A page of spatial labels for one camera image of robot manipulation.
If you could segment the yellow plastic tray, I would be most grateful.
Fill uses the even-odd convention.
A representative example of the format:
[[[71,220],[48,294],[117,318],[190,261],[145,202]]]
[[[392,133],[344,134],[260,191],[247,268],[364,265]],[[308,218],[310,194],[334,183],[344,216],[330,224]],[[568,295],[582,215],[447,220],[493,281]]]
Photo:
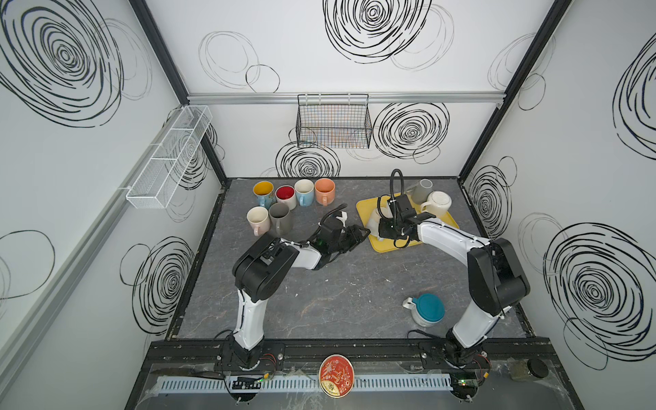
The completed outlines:
[[[389,199],[389,195],[384,195],[382,196],[381,200],[381,205],[383,208],[387,207],[387,201]],[[409,199],[411,205],[413,206],[414,210],[417,212],[417,214],[420,212],[420,204],[416,204],[413,202],[412,199]],[[367,225],[372,213],[374,210],[377,209],[377,204],[378,204],[378,197],[372,197],[369,199],[364,199],[358,201],[356,204],[356,209],[358,211],[358,215],[360,216],[360,220],[364,225]],[[449,211],[446,213],[446,215],[440,217],[441,221],[444,222],[446,225],[449,225],[451,227],[459,229],[459,225],[457,222],[454,220],[454,218],[451,216]],[[372,245],[372,248],[378,252],[378,253],[386,253],[386,252],[391,252],[398,250],[397,247],[394,246],[394,241],[392,239],[379,239],[374,235],[374,230],[371,230],[372,233],[369,235],[368,239],[370,241],[370,244]],[[408,242],[407,240],[402,240],[399,242],[400,246],[403,244],[406,244]],[[422,242],[420,241],[410,241],[409,247],[421,245]]]

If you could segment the peach mug cream base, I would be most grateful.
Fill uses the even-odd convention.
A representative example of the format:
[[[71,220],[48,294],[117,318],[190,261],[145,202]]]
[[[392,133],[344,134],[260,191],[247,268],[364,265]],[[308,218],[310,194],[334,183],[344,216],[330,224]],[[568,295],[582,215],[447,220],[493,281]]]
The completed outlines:
[[[327,207],[334,202],[336,196],[336,185],[332,179],[318,179],[314,183],[314,190],[314,196],[319,205]]]

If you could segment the light blue mug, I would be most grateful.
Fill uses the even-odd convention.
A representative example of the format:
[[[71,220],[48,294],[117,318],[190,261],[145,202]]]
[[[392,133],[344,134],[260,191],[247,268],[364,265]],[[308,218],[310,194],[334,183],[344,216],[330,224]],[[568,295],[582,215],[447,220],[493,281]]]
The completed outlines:
[[[314,182],[310,179],[300,179],[295,182],[294,189],[297,197],[297,205],[310,207],[314,203]]]

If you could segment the large grey mug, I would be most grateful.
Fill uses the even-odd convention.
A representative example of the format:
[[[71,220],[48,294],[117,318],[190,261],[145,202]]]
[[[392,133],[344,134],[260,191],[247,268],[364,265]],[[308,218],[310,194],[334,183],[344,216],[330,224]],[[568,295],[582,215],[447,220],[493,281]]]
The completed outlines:
[[[271,230],[279,237],[289,235],[293,229],[290,208],[285,203],[275,203],[269,209]]]

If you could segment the cream mug red inside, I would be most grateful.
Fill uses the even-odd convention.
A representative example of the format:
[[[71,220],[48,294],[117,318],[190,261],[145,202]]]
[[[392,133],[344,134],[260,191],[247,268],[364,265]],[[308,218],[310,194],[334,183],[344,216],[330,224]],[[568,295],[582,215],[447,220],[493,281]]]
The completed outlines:
[[[297,207],[297,193],[293,186],[280,186],[275,191],[278,203],[284,203],[290,211]]]

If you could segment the pink mug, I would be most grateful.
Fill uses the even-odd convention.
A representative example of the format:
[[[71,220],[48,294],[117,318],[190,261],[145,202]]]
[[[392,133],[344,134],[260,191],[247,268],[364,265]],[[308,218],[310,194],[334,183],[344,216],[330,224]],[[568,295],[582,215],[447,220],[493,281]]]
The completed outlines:
[[[249,210],[247,221],[256,237],[261,237],[271,229],[268,209],[261,206]]]

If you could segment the blue patterned mug yellow inside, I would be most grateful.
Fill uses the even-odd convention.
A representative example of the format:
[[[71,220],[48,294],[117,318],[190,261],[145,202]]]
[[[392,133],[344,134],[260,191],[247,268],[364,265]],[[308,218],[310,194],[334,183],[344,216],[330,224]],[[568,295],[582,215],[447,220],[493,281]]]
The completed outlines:
[[[270,181],[260,181],[255,184],[253,193],[256,195],[258,207],[270,209],[276,202],[274,185]]]

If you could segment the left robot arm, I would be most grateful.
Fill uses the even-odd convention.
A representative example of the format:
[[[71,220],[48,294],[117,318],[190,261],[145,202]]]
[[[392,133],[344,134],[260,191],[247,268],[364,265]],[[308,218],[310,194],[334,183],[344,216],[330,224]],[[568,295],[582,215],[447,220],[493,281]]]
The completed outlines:
[[[268,299],[292,268],[318,271],[354,250],[371,234],[362,225],[348,225],[345,208],[343,203],[324,215],[305,240],[291,241],[265,233],[237,259],[232,274],[239,308],[232,339],[234,350],[245,359],[261,352]]]

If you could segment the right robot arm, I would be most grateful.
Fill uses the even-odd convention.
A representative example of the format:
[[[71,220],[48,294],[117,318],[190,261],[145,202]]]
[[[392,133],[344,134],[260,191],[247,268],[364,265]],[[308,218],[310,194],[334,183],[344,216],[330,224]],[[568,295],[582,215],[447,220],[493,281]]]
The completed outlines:
[[[417,213],[405,194],[391,196],[387,206],[376,200],[379,237],[394,242],[419,241],[453,256],[467,269],[471,302],[441,339],[444,357],[463,362],[507,311],[531,292],[514,246],[501,237],[487,239],[451,227],[429,212]]]

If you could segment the grey mug at back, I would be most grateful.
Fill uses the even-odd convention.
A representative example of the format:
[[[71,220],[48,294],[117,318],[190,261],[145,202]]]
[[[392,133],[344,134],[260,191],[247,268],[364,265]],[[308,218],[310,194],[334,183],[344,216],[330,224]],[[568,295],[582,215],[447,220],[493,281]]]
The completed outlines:
[[[411,200],[420,205],[427,201],[427,198],[432,194],[434,184],[430,179],[421,179],[408,189],[408,194]]]

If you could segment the white mug on tray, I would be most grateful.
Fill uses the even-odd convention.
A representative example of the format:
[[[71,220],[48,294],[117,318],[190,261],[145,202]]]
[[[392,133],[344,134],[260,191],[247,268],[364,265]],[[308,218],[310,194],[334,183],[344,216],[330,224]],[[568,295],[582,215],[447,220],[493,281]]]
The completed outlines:
[[[432,191],[426,201],[420,205],[421,213],[429,213],[437,218],[442,218],[449,212],[452,198],[443,191]]]

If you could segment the white jar teal lid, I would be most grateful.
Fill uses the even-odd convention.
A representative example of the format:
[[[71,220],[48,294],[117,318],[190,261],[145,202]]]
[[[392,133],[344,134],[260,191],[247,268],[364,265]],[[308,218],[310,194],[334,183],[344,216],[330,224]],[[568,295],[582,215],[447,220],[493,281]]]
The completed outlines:
[[[411,312],[413,321],[422,327],[432,327],[445,316],[442,299],[433,294],[422,294],[419,297],[408,297],[402,306]]]

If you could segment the red round tin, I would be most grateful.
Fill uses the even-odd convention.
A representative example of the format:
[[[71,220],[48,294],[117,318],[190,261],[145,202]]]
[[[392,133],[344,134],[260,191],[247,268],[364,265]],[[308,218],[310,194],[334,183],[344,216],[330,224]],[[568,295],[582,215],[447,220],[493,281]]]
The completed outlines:
[[[326,357],[319,368],[319,387],[331,398],[343,398],[355,385],[355,370],[343,355]]]

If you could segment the dark jar black lid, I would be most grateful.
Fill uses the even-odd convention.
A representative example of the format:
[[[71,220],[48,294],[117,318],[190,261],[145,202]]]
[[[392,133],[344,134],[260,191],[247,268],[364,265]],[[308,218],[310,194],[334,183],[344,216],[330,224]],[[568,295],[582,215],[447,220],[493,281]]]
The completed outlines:
[[[539,359],[515,360],[509,366],[510,377],[516,382],[545,379],[549,375],[547,364]]]

